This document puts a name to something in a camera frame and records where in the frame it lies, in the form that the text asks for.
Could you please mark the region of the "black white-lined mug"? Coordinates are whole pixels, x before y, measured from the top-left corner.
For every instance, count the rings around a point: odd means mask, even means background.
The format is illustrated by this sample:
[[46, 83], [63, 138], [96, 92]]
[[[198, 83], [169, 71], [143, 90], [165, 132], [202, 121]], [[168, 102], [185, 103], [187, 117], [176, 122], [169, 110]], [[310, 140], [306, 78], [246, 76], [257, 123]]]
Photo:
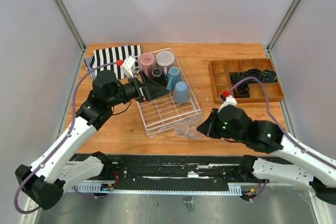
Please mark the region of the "black white-lined mug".
[[164, 72], [160, 68], [154, 68], [151, 72], [152, 81], [156, 84], [166, 87], [166, 77]]

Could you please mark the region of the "clear glass cup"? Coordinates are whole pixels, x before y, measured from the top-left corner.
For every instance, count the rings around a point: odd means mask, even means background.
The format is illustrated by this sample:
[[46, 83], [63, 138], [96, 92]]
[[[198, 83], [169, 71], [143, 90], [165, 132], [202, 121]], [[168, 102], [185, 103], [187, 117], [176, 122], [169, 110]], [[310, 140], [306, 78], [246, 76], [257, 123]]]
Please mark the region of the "clear glass cup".
[[197, 130], [199, 125], [200, 121], [186, 119], [176, 123], [174, 131], [177, 135], [197, 140], [202, 137], [202, 133]]

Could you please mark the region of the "blue floral mug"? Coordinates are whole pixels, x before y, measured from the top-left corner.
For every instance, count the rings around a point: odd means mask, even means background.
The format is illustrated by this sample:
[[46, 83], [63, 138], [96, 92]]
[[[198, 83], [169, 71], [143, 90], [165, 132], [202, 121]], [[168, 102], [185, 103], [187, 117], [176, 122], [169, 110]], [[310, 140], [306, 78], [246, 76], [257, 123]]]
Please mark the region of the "blue floral mug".
[[182, 81], [181, 70], [178, 67], [171, 67], [167, 73], [167, 89], [172, 91], [175, 85]]

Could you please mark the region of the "plain blue cup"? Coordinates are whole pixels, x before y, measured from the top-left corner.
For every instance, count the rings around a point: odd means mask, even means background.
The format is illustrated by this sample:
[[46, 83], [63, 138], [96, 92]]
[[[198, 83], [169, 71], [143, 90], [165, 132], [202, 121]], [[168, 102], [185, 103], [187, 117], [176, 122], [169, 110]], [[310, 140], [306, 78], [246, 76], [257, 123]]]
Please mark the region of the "plain blue cup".
[[175, 85], [173, 100], [177, 104], [184, 104], [189, 100], [188, 87], [185, 82], [180, 81]]

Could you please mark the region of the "pink ghost mug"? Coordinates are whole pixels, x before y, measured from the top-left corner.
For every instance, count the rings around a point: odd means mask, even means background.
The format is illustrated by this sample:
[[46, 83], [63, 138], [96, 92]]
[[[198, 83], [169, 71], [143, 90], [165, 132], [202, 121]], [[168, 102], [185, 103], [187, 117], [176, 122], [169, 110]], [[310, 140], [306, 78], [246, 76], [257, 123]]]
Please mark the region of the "pink ghost mug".
[[152, 70], [156, 68], [156, 58], [151, 53], [143, 53], [139, 57], [140, 70], [149, 78], [152, 76]]

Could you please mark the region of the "lilac grey mug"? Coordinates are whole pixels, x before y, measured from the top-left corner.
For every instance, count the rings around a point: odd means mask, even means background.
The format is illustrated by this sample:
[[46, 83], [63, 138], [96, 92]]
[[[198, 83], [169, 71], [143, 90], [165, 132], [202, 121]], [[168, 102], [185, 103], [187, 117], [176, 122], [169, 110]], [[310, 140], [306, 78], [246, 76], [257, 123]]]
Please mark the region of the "lilac grey mug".
[[174, 66], [175, 56], [170, 51], [162, 51], [156, 55], [157, 67], [162, 70], [166, 76], [169, 69]]

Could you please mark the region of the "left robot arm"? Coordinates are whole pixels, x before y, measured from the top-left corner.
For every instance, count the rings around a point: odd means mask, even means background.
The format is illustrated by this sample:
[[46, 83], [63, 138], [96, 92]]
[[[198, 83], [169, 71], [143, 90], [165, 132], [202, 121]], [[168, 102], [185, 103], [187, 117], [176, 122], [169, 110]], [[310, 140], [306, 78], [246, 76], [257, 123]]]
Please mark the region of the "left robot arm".
[[105, 180], [112, 175], [112, 161], [102, 152], [93, 153], [73, 167], [65, 168], [65, 165], [78, 148], [114, 115], [116, 105], [132, 100], [151, 101], [169, 93], [167, 88], [150, 80], [143, 71], [140, 71], [140, 77], [129, 78], [128, 83], [123, 84], [112, 70], [97, 74], [86, 101], [73, 111], [68, 129], [31, 165], [21, 164], [15, 170], [19, 188], [15, 193], [14, 206], [18, 212], [32, 213], [31, 210], [20, 209], [20, 192], [24, 192], [39, 208], [48, 210], [60, 201], [64, 192], [78, 183], [91, 177]]

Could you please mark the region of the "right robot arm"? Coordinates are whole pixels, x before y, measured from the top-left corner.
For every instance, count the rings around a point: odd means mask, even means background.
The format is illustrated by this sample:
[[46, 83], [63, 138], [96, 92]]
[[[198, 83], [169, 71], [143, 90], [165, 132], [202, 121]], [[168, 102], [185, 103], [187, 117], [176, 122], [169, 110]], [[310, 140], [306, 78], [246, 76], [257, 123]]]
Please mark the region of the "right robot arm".
[[229, 138], [256, 152], [274, 154], [288, 161], [279, 164], [244, 155], [238, 167], [238, 177], [242, 181], [274, 180], [297, 185], [320, 200], [335, 204], [335, 161], [294, 139], [277, 124], [254, 121], [244, 110], [227, 105], [212, 109], [209, 117], [196, 129], [207, 137]]

